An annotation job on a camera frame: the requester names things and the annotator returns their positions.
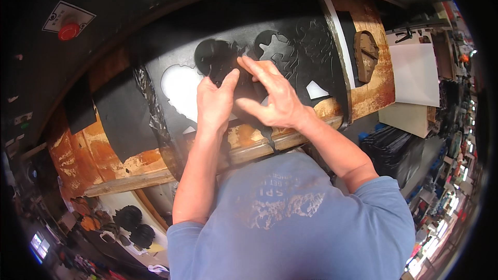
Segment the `white board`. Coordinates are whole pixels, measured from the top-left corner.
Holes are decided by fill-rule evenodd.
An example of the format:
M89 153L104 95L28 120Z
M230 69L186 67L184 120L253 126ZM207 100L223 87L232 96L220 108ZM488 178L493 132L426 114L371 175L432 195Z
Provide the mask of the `white board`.
M396 102L439 107L439 79L432 44L389 47Z
M378 120L421 138L429 134L427 106L425 105L396 102L379 110Z

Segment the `wooden block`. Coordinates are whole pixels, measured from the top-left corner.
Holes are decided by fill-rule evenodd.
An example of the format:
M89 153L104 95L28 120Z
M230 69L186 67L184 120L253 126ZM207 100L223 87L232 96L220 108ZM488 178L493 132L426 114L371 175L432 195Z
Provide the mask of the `wooden block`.
M89 186L84 194L88 197L96 197L109 193L138 190L140 188L165 184L174 181L175 178L168 169L145 173L140 176L125 177L107 181L105 183Z

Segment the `black foam cutout shapes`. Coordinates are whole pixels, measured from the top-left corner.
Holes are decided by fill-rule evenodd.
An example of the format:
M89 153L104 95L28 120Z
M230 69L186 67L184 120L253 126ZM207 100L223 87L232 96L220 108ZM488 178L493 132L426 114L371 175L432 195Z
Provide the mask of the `black foam cutout shapes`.
M135 245L149 249L153 243L154 237L155 233L152 227L146 224L140 224L134 231L132 231L129 239Z
M123 209L116 211L116 215L113 216L113 220L116 225L132 232L140 224L140 221L142 221L142 212L136 206L128 205Z

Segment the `white paper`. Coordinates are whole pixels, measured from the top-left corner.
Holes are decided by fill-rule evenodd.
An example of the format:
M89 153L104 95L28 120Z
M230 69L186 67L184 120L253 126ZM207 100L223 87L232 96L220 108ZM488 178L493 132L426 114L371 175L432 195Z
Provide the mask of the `white paper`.
M389 47L396 102L439 107L439 82L432 44Z
M308 90L310 99L315 99L329 95L327 91L320 88L320 86L313 80L306 86L306 90Z

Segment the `wooden board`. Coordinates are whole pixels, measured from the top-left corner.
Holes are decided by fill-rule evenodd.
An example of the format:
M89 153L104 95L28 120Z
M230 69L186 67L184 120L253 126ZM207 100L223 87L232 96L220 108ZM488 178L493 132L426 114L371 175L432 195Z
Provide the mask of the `wooden board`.
M369 83L351 90L353 121L395 102L395 75L381 17L373 0L332 0L336 11L351 14L356 31L369 31L377 42L378 63Z
M83 196L91 185L167 170L158 149L139 153L121 163L103 131L98 113L95 123L72 135L64 109L59 106L45 129L45 138L62 179L65 199ZM169 176L163 183L173 179Z
M372 0L332 0L332 2L337 11L348 11L351 14L357 31L371 32L379 47L379 60L370 83L351 91L352 119L355 120L395 101L394 74L389 47L380 16ZM117 47L90 68L91 91L95 92L128 66L128 48ZM315 106L315 112L334 128L338 128L342 123L342 112L334 98L320 102ZM74 136L69 132L63 110L56 111L52 118L46 138L56 169L63 180L66 197L83 195L86 189L89 189L87 194L97 195L97 193L119 192L125 188L135 190L173 180L169 172L164 172L166 165L157 149L142 152L121 163L110 147L98 112L96 123ZM195 134L187 135L187 144L191 146L194 138ZM307 141L295 130L282 128L273 128L272 139L280 150ZM228 140L232 146L230 156L234 164L241 164L272 153L267 139L258 130L246 124L230 128ZM158 171L163 171L165 176L151 177Z

